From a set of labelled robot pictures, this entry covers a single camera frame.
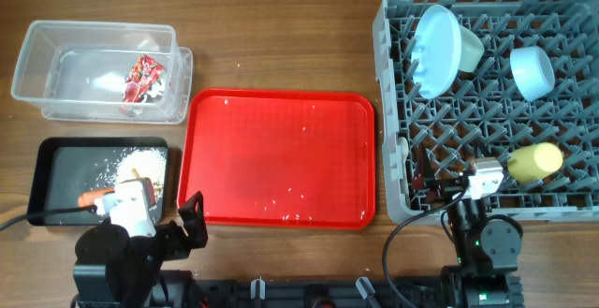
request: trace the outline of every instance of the gray plastic basket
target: gray plastic basket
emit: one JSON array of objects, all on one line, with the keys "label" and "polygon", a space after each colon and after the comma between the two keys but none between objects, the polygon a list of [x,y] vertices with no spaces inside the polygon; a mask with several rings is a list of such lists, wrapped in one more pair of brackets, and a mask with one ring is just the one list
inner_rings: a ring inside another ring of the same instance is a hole
[{"label": "gray plastic basket", "polygon": [[[475,73],[460,73],[449,91],[427,100],[411,80],[417,64],[410,63],[410,53],[420,17],[435,4],[475,32],[485,53]],[[424,192],[407,187],[419,143],[425,143],[437,177],[446,178],[463,170],[475,139],[497,150],[502,162],[513,150],[543,141],[557,144],[565,157],[562,170],[544,181],[508,178],[500,193],[487,198],[493,213],[518,220],[599,220],[599,101],[593,98],[599,95],[598,12],[599,0],[383,0],[373,45],[391,220],[400,223],[430,208]],[[514,83],[509,53],[532,45],[548,53],[556,88],[529,103]],[[407,139],[407,156],[401,138]],[[439,216],[417,223],[435,224]]]}]

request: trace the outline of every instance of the wooden surface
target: wooden surface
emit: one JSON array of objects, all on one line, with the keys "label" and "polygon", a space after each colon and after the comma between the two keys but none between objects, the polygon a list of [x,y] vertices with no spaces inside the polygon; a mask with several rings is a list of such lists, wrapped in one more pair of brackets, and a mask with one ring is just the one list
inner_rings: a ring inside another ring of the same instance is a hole
[{"label": "wooden surface", "polygon": [[[50,136],[162,136],[183,148],[185,124],[102,125],[51,122],[10,96],[22,40],[40,19],[172,25],[194,53],[196,93],[207,87],[358,92],[379,115],[372,22],[381,0],[0,0],[0,221],[25,213],[37,147]],[[208,247],[165,269],[202,279],[381,278],[387,217],[377,157],[377,215],[354,232],[209,227]],[[174,199],[168,202],[173,217]],[[74,244],[82,228],[30,227],[0,233],[0,307],[66,306]],[[525,226],[519,257],[528,307],[599,306],[599,224]],[[438,227],[409,227],[391,246],[393,274],[434,275],[455,262]]]}]

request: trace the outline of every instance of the red tray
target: red tray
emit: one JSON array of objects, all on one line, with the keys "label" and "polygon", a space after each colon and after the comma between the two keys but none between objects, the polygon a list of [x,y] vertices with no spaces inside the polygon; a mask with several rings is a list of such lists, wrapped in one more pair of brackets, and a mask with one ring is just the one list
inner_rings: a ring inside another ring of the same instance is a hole
[{"label": "red tray", "polygon": [[374,216],[374,110],[361,95],[207,89],[190,105],[178,206],[209,224],[356,229]]}]

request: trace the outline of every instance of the yellow cylinder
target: yellow cylinder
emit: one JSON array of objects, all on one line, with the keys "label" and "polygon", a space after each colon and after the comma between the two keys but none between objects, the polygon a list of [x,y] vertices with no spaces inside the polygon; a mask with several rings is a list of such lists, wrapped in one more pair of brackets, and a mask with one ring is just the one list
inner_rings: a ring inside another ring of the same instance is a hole
[{"label": "yellow cylinder", "polygon": [[507,161],[509,174],[520,183],[543,179],[563,164],[560,148],[552,143],[539,143],[515,150]]}]

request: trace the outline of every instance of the red wrapper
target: red wrapper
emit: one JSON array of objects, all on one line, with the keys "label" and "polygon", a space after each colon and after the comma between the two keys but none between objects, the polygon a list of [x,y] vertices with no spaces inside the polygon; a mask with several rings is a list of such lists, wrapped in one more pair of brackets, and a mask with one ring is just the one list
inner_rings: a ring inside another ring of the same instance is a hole
[{"label": "red wrapper", "polygon": [[139,102],[165,68],[148,55],[141,55],[125,78],[123,102]]}]

